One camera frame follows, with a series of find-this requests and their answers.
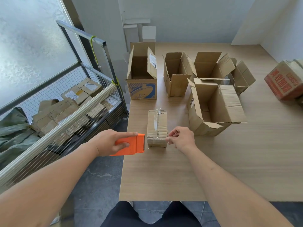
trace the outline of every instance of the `red printed box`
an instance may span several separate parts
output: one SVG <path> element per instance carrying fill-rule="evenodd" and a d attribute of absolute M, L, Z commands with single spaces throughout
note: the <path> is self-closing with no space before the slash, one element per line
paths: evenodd
<path fill-rule="evenodd" d="M 264 80 L 279 100 L 303 94 L 303 60 L 281 61 Z"/>

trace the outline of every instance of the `metal cage cart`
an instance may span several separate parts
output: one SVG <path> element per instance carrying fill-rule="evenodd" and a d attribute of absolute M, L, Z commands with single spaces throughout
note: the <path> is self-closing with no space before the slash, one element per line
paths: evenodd
<path fill-rule="evenodd" d="M 86 77 L 101 84 L 104 89 L 2 168 L 0 171 L 0 188 L 2 191 L 10 188 L 38 169 L 73 151 L 98 132 L 115 127 L 121 119 L 128 115 L 123 92 L 115 76 L 106 42 L 97 37 L 92 39 L 92 35 L 69 26 L 62 21 L 58 20 L 57 24 L 74 52 L 77 62 L 0 108 L 0 115 L 3 117 L 14 107 L 20 107 L 26 114 L 28 122 L 31 123 L 32 116 L 38 113 L 40 101 L 46 99 L 62 100 L 60 95 L 63 92 L 78 84 Z M 80 60 L 67 34 L 67 30 L 101 46 L 113 79 Z M 100 111 L 95 110 L 96 106 L 100 103 L 108 108 L 106 114 L 100 114 Z"/>

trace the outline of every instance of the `frosted glass window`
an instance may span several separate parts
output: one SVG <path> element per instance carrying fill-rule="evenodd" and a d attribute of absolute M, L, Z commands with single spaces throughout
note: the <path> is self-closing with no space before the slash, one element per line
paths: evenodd
<path fill-rule="evenodd" d="M 76 62 L 56 20 L 68 23 L 59 0 L 1 0 L 0 107 Z"/>

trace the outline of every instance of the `blue printed graphic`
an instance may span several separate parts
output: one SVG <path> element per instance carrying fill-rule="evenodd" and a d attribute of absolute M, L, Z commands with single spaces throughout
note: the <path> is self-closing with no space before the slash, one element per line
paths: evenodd
<path fill-rule="evenodd" d="M 156 84 L 154 83 L 129 83 L 131 97 L 134 99 L 154 99 Z"/>

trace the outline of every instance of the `orange tape dispenser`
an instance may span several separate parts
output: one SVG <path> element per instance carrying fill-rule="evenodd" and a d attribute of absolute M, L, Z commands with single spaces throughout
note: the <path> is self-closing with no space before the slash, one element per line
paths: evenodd
<path fill-rule="evenodd" d="M 138 134 L 135 137 L 129 137 L 124 139 L 119 139 L 115 142 L 116 145 L 120 143 L 129 143 L 129 146 L 123 148 L 122 150 L 118 151 L 114 155 L 111 156 L 120 156 L 120 155 L 132 155 L 137 153 L 144 152 L 144 138 L 145 134 Z"/>

